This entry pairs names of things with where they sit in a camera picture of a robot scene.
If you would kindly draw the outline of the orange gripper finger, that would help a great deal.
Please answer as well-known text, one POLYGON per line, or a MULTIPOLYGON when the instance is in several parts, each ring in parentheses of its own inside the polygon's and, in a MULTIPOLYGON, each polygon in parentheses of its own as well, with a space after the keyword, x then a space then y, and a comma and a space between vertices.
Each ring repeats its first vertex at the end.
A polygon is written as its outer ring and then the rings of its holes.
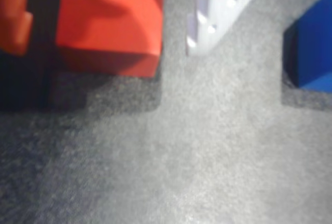
POLYGON ((1 50, 24 55, 32 30, 33 14, 27 11, 27 0, 1 0, 1 50))

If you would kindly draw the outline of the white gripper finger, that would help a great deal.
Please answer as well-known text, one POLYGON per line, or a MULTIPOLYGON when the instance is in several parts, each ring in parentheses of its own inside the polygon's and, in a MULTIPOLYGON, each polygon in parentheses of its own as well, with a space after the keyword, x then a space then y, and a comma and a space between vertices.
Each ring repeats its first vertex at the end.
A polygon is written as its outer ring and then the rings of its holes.
POLYGON ((207 55, 230 30, 251 0, 195 0, 187 15, 186 52, 207 55))

